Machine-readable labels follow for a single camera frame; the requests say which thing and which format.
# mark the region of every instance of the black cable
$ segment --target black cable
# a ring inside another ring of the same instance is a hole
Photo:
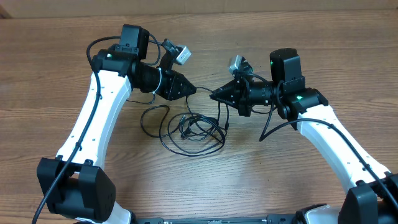
[[[156,44],[156,45],[159,45],[159,46],[163,46],[163,43],[160,43],[160,42],[158,42],[158,41],[149,40],[149,42],[151,42],[151,43],[153,43],[153,44]]]
[[[366,161],[362,158],[362,156],[359,154],[359,152],[355,149],[355,147],[350,143],[350,141],[348,140],[348,138],[338,129],[336,128],[336,126],[334,124],[328,123],[326,121],[322,121],[319,119],[312,119],[312,118],[302,118],[302,119],[296,119],[294,121],[288,121],[285,122],[283,124],[278,125],[277,127],[275,127],[274,129],[270,130],[267,134],[264,135],[265,139],[266,137],[268,137],[270,134],[276,132],[277,130],[279,130],[280,128],[283,128],[284,126],[288,126],[290,124],[295,124],[298,122],[316,122],[316,123],[320,123],[320,124],[324,124],[326,126],[328,126],[329,128],[333,129],[334,131],[336,131],[337,134],[340,135],[340,137],[344,140],[344,142],[347,143],[348,147],[352,150],[352,152],[354,153],[354,155],[358,158],[358,160],[362,163],[362,165],[365,167],[365,169],[370,173],[370,175],[376,180],[376,182],[380,185],[380,187],[383,189],[383,191],[385,191],[388,199],[390,200],[391,204],[394,206],[396,212],[398,212],[398,203],[395,200],[395,198],[392,196],[391,192],[387,189],[387,187],[381,182],[380,178],[373,172],[373,170],[371,169],[371,166],[369,164],[366,163]]]
[[[205,88],[205,87],[197,87],[198,89],[203,89],[203,90],[207,90],[210,92],[210,89]],[[212,118],[212,117],[207,117],[203,114],[199,114],[199,113],[194,113],[192,112],[192,110],[189,107],[188,104],[188,96],[185,97],[185,103],[187,105],[187,109],[188,112],[186,113],[179,113],[176,114],[175,116],[173,116],[168,125],[167,125],[167,133],[166,134],[162,134],[162,126],[163,123],[165,121],[166,116],[168,115],[169,111],[170,111],[170,107],[167,105],[159,105],[159,106],[154,106],[151,107],[149,109],[146,109],[142,116],[141,116],[141,129],[143,130],[144,133],[146,133],[148,136],[152,137],[152,138],[159,138],[160,142],[162,143],[162,145],[169,150],[172,153],[178,154],[178,155],[182,155],[182,156],[187,156],[187,157],[198,157],[198,156],[205,156],[205,155],[209,155],[212,154],[214,152],[219,151],[225,144],[226,141],[226,135],[228,133],[228,128],[229,128],[229,109],[228,106],[226,105],[226,110],[227,110],[227,117],[226,117],[226,123],[225,123],[225,127],[221,127],[220,126],[220,116],[221,116],[221,103],[218,103],[218,115],[217,118]],[[166,108],[166,113],[164,114],[164,117],[162,118],[162,121],[160,122],[160,126],[159,126],[159,135],[154,135],[149,133],[148,131],[146,131],[145,127],[144,127],[144,116],[152,111],[155,110],[157,108]],[[171,122],[179,117],[182,116],[180,119],[180,122],[178,123],[177,127],[175,129],[173,129],[172,131],[170,131],[170,124]],[[208,129],[203,129],[198,123],[199,122],[204,122],[206,124],[209,124],[211,127]],[[199,129],[200,129],[200,133],[196,133],[192,130],[192,126],[196,125]],[[196,151],[196,152],[192,152],[192,151],[188,151],[186,149],[181,148],[172,138],[172,134],[175,133],[176,131],[179,131],[181,138],[183,139],[188,139],[190,141],[202,141],[204,139],[206,139],[207,137],[211,136],[213,139],[216,140],[216,142],[205,148],[202,149],[201,151]],[[181,150],[182,152],[177,152],[172,150],[171,148],[169,148],[165,143],[164,140],[162,138],[164,137],[169,137],[171,142],[174,144],[175,147],[177,147],[179,150]]]
[[[257,75],[257,74],[254,74],[254,73],[246,73],[245,75],[249,75],[249,76],[251,76],[251,77],[258,78],[258,79],[260,79],[261,81],[263,81],[265,84],[271,85],[271,84],[269,83],[269,81],[267,81],[265,78],[262,78],[261,76],[259,76],[259,75]]]
[[[48,200],[51,192],[54,190],[54,188],[57,186],[58,182],[60,181],[60,179],[62,179],[63,174],[65,173],[66,169],[68,168],[69,164],[72,162],[73,158],[75,157],[77,151],[81,148],[81,142],[83,141],[88,128],[90,127],[91,121],[93,120],[95,111],[98,107],[98,103],[100,102],[100,98],[101,98],[101,83],[100,83],[100,78],[98,76],[98,71],[95,69],[94,63],[90,57],[90,49],[93,45],[95,45],[98,42],[104,41],[104,40],[111,40],[111,39],[119,39],[120,36],[112,36],[112,37],[103,37],[100,38],[98,40],[94,40],[89,46],[87,46],[87,50],[86,50],[86,54],[87,54],[87,59],[88,62],[90,63],[91,69],[94,73],[95,76],[95,80],[96,80],[96,84],[97,84],[97,92],[96,92],[96,97],[95,97],[95,102],[94,102],[94,106],[93,109],[91,110],[90,116],[87,120],[87,123],[83,129],[83,131],[81,132],[80,138],[79,140],[76,142],[75,148],[73,149],[72,153],[70,154],[68,160],[66,161],[65,165],[62,167],[61,171],[58,173],[58,176],[54,179],[54,181],[52,182],[50,188],[48,189],[48,191],[45,193],[42,201],[40,202],[40,205],[37,207],[37,210],[35,212],[35,215],[33,216],[32,219],[32,224],[35,224],[37,222],[37,219],[39,218],[39,215],[46,203],[46,201]]]
[[[159,60],[160,60],[160,46],[161,46],[162,44],[160,44],[160,43],[156,40],[156,38],[155,38],[154,35],[152,35],[152,34],[149,34],[149,35],[150,35],[150,36],[153,38],[153,40],[154,40],[154,41],[149,40],[149,42],[154,43],[154,44],[156,44],[156,46],[157,46],[157,59],[156,59],[156,61],[155,61],[154,63],[145,63],[145,62],[143,62],[143,64],[144,64],[144,65],[153,66],[153,65],[157,65],[157,63],[158,63]]]
[[[277,87],[276,87],[276,102],[277,102],[277,105],[280,105],[280,99],[279,99],[279,89],[280,89],[280,86],[281,86],[281,84],[283,83],[284,81],[283,80],[281,80],[281,81],[279,81],[279,83],[278,83],[278,85],[277,85]]]
[[[266,133],[267,128],[268,128],[268,125],[269,125],[269,123],[270,123],[270,121],[271,121],[272,112],[274,111],[273,109],[274,109],[274,100],[271,101],[271,109],[269,110],[267,122],[266,122],[266,125],[264,126],[264,129],[262,130],[262,133],[261,133],[261,135],[260,135],[259,142],[261,142],[262,140],[264,140],[264,139],[266,138],[266,137],[264,137],[264,134]]]
[[[251,108],[251,111],[252,111],[253,113],[257,113],[257,114],[269,114],[269,112],[270,112],[270,111],[268,111],[268,112],[255,111],[253,108]]]
[[[155,94],[153,94],[153,95],[154,95],[154,97],[152,98],[152,100],[150,102],[138,102],[138,101],[134,101],[134,100],[126,100],[126,101],[131,102],[131,103],[140,103],[140,104],[145,104],[145,105],[151,105],[151,104],[155,103],[156,95]]]

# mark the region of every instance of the white arm segment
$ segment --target white arm segment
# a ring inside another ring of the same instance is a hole
[[[117,72],[101,70],[98,73],[101,83],[101,96],[97,110],[72,162],[84,164],[86,159],[93,161],[93,166],[99,166],[104,170],[106,148],[111,137],[114,124],[120,110],[131,94],[131,85],[128,77],[120,77]],[[67,161],[75,144],[86,125],[96,98],[96,80],[94,73],[91,75],[90,90],[80,115],[76,121],[69,138],[60,148],[57,156],[62,155],[62,160]]]
[[[299,114],[300,118],[313,118],[324,120],[334,124],[351,142],[361,157],[371,166],[371,169],[381,179],[385,178],[385,171],[389,171],[385,166],[373,159],[350,135],[350,133],[338,121],[331,106],[318,105],[308,108],[304,114]],[[333,129],[329,129],[324,124],[315,122],[299,122],[297,129],[319,150],[326,159],[337,177],[339,178],[345,193],[356,186],[359,180],[369,183],[375,181],[368,171],[363,170],[362,163],[354,155],[347,143]]]

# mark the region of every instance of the robotic arm link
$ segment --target robotic arm link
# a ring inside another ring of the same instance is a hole
[[[168,39],[160,44],[154,39],[151,42],[166,50],[160,65],[154,68],[141,62],[146,58],[149,36],[147,30],[125,24],[119,44],[100,50],[92,62],[88,49],[93,74],[75,127],[55,159],[42,158],[37,167],[37,177],[45,195],[42,203],[47,203],[51,213],[82,223],[105,224],[398,223],[394,209],[398,175],[392,175],[355,141],[318,90],[305,87],[300,57],[295,49],[279,49],[270,54],[272,81],[254,74],[248,61],[236,56],[229,66],[234,80],[212,91],[210,98],[236,108],[241,116],[250,116],[254,105],[271,105],[260,141],[286,125],[291,124],[299,130],[338,176],[346,192],[341,208],[322,204],[291,215],[193,220],[136,218],[131,211],[123,209],[115,201],[116,188],[104,173],[104,162],[124,102],[135,88],[166,100],[177,100],[197,90],[181,73],[172,70],[173,64],[183,65],[190,57],[186,46],[174,45]],[[255,82],[254,78],[260,78],[261,82]],[[274,105],[280,117],[288,122],[265,134]],[[80,134],[84,138],[76,142]],[[72,177],[73,174],[78,174],[78,178]]]

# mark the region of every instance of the wooden table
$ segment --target wooden table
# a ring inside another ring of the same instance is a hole
[[[397,21],[398,11],[1,20],[0,223],[31,221],[43,196],[37,164],[41,157],[55,156],[86,98],[91,73],[86,46],[119,35],[124,23],[186,44],[192,58],[175,69],[195,86],[211,89],[231,80],[226,66],[236,54],[270,80],[269,53],[296,48],[307,86],[322,92],[372,156],[398,172]],[[112,43],[98,44],[91,52]],[[151,45],[148,58],[155,56]],[[137,90],[131,97],[150,98]],[[194,111],[215,116],[216,102],[207,92],[190,99]],[[187,110],[184,100],[157,98],[157,105],[164,103],[171,106],[170,116]],[[193,159],[170,153],[141,131],[139,120],[148,107],[124,105],[106,158],[117,201],[138,217],[260,216],[292,213],[314,203],[341,205],[345,198],[329,165],[292,128],[258,142],[264,115],[245,118],[232,110],[222,152]],[[163,111],[148,116],[146,126],[156,133]],[[275,115],[271,127],[281,122]],[[39,223],[73,221],[44,208]]]

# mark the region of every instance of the black bracket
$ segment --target black bracket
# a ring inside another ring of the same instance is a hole
[[[135,54],[139,60],[147,57],[149,32],[140,26],[124,24],[117,52]]]
[[[392,196],[398,199],[398,174],[387,172],[381,182]],[[348,190],[346,199],[338,216],[339,224],[398,223],[398,214],[386,197],[378,182],[358,181],[357,187]],[[383,198],[377,201],[378,195]]]
[[[37,166],[37,178],[43,194],[58,176],[64,161],[42,158]],[[78,179],[71,177],[79,172]],[[71,163],[62,180],[47,200],[51,213],[67,218],[87,218],[105,222],[111,215],[116,198],[116,188],[100,167]]]

